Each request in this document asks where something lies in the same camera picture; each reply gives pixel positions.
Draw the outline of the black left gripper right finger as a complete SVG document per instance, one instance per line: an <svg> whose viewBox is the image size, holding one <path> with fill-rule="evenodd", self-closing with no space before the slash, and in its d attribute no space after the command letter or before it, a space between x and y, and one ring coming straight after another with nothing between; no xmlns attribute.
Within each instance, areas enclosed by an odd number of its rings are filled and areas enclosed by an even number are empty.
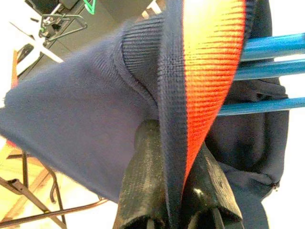
<svg viewBox="0 0 305 229"><path fill-rule="evenodd" d="M242 229L243 217L229 182L205 144L187 178L182 229Z"/></svg>

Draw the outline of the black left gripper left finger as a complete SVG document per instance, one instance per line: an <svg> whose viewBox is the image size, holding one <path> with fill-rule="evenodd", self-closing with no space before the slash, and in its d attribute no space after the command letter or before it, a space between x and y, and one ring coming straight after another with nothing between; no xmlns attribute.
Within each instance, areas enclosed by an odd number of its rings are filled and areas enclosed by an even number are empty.
<svg viewBox="0 0 305 229"><path fill-rule="evenodd" d="M122 180L115 229L167 229L163 154L157 120L136 130L135 153Z"/></svg>

